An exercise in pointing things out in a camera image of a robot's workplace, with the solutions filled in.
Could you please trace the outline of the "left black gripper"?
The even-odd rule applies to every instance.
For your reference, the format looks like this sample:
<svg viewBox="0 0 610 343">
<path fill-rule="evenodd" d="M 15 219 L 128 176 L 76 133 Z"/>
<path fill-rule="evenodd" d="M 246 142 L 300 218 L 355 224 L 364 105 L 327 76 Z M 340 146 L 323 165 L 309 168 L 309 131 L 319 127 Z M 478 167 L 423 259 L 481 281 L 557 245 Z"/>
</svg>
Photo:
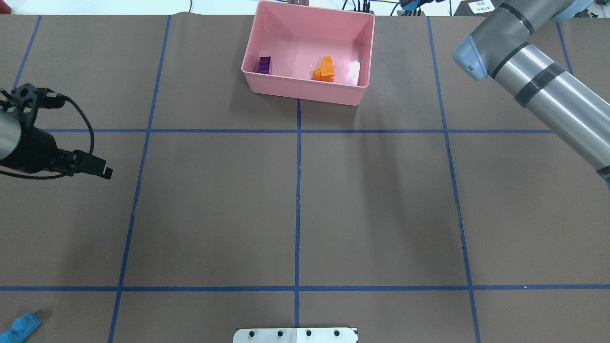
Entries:
<svg viewBox="0 0 610 343">
<path fill-rule="evenodd" d="M 26 174 L 46 171 L 73 176 L 85 173 L 101 176 L 105 180 L 111 180 L 113 175 L 113 169 L 107 167 L 107 162 L 94 156 L 92 151 L 59 149 L 50 133 L 35 127 L 21 134 L 10 153 L 10 169 Z"/>
</svg>

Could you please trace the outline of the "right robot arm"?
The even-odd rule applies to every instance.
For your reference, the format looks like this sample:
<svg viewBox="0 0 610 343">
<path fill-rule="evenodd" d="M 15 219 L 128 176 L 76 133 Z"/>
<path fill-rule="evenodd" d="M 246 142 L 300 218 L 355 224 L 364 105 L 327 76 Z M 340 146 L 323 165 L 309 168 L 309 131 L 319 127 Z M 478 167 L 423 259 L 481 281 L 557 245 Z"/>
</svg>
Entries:
<svg viewBox="0 0 610 343">
<path fill-rule="evenodd" d="M 453 52 L 473 80 L 490 77 L 609 180 L 610 107 L 531 43 L 548 21 L 563 22 L 590 0 L 505 0 Z"/>
</svg>

